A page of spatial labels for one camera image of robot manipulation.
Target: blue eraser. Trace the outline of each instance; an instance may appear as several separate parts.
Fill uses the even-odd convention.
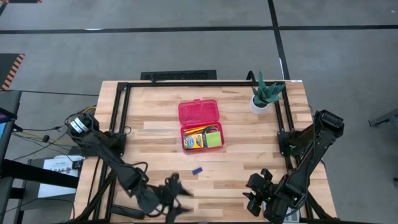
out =
[[[201,167],[199,167],[199,168],[193,170],[193,171],[192,171],[192,174],[193,174],[193,175],[197,175],[197,174],[199,174],[199,173],[202,172],[202,171],[203,171],[203,169],[202,169]]]

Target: red plastic box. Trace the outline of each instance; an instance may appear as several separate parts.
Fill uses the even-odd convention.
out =
[[[178,116],[180,118],[182,149],[185,152],[197,152],[206,149],[216,149],[224,145],[224,135],[221,124],[218,122],[220,114],[218,113],[217,102],[215,100],[193,100],[192,102],[180,103],[178,105]],[[184,131],[190,128],[215,124],[221,134],[221,146],[189,149],[184,148]]]

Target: black metal frame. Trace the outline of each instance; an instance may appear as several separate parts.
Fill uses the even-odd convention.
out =
[[[123,102],[123,108],[122,108],[122,114],[121,114],[121,121],[120,121],[120,127],[119,127],[119,133],[124,132],[124,127],[126,125],[126,118],[127,118],[127,107],[129,104],[129,99],[130,99],[130,92],[132,87],[148,87],[148,86],[153,86],[153,87],[162,87],[162,86],[257,86],[258,82],[256,81],[256,78],[253,74],[252,71],[250,71],[246,77],[247,81],[225,81],[225,82],[219,82],[219,81],[213,81],[213,82],[206,82],[206,81],[184,81],[184,82],[170,82],[170,81],[161,81],[157,82],[153,80],[152,82],[141,82],[141,83],[128,83],[128,82],[119,82],[117,89],[116,89],[116,96],[114,100],[114,105],[113,105],[113,112],[112,112],[112,117],[111,117],[111,124],[109,127],[109,131],[114,131],[115,125],[116,125],[116,118],[118,115],[118,108],[120,104],[120,97],[122,91],[125,91],[124,95],[124,102]],[[281,85],[285,83],[285,81],[276,81],[276,82],[266,82],[267,85],[271,85],[272,83],[277,83],[278,85]],[[294,124],[293,124],[293,118],[292,118],[292,113],[290,110],[289,106],[289,99],[287,96],[287,91],[286,88],[282,90],[282,97],[284,100],[284,105],[285,105],[285,110],[286,110],[286,115],[287,115],[287,122],[289,124],[289,129],[294,130]],[[280,110],[280,103],[275,102],[275,110],[276,110],[276,115],[277,115],[277,120],[278,120],[278,125],[279,125],[279,131],[285,131],[284,128],[284,122],[283,122],[283,117],[282,117],[282,112]],[[290,160],[290,156],[285,156],[285,164],[287,170],[293,169],[292,162]],[[106,169],[107,166],[103,166],[103,170],[101,172],[101,176],[99,178],[99,182],[103,183],[105,178],[106,178]],[[107,205],[106,205],[106,210],[105,210],[105,220],[110,222],[111,218],[111,210],[113,208],[113,200],[114,200],[114,189],[116,186],[116,181],[113,181],[109,187],[109,195],[108,195],[108,200],[107,200]],[[99,218],[99,213],[100,213],[100,203],[97,204],[96,210],[98,210],[94,216],[94,220],[101,220],[103,221],[104,219],[98,219]],[[305,209],[307,212],[307,218],[312,219],[313,214],[312,214],[312,209],[310,204],[307,202],[305,204]]]

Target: green sticky note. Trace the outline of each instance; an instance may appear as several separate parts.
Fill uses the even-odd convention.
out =
[[[207,147],[222,146],[221,133],[219,131],[205,134]]]

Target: wooden table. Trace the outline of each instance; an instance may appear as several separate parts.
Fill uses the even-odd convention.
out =
[[[99,121],[102,131],[109,129],[116,85],[117,82],[105,81],[101,87],[95,118]],[[295,128],[306,128],[312,123],[312,117],[303,83],[287,81],[287,94]],[[154,185],[163,184],[164,179],[173,172],[180,174],[183,186],[195,197],[179,197],[183,205],[193,208],[193,212],[177,217],[176,222],[263,220],[262,216],[254,217],[246,210],[249,201],[242,192],[249,192],[249,189],[245,184],[251,174],[259,173],[265,167],[274,175],[274,182],[278,183],[286,173],[286,167],[284,158],[279,153],[279,127],[275,107],[272,105],[266,114],[254,115],[249,110],[251,97],[252,90],[247,86],[132,88],[126,119],[126,125],[132,128],[132,132],[127,136],[123,160],[127,163],[148,162],[149,183]],[[118,121],[123,99],[122,94]],[[194,99],[214,99],[218,102],[225,139],[222,149],[195,154],[182,152],[177,106],[181,102]],[[284,126],[288,129],[282,100],[280,105]],[[75,198],[76,215],[86,207],[96,160],[97,158],[93,157],[84,162]],[[193,175],[192,170],[198,167],[202,167],[203,172]],[[97,171],[93,194],[96,192],[99,177],[100,168]],[[327,213],[336,216],[322,164],[319,164],[311,175],[310,192]],[[100,218],[104,217],[106,197],[101,204]],[[137,208],[135,197],[129,198],[119,184],[116,185],[114,204]],[[112,215],[111,221],[137,220]],[[164,216],[146,218],[143,221],[164,222]]]

